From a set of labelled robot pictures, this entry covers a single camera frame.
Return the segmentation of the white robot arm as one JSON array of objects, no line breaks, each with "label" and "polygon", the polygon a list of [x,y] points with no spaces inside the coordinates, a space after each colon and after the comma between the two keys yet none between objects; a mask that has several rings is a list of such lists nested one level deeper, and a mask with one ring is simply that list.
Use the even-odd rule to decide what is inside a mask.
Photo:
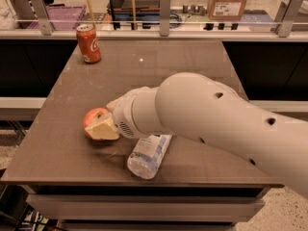
[{"label": "white robot arm", "polygon": [[308,195],[308,122],[259,108],[200,74],[177,73],[157,88],[130,90],[89,111],[83,125],[97,141],[166,134],[202,142]]}]

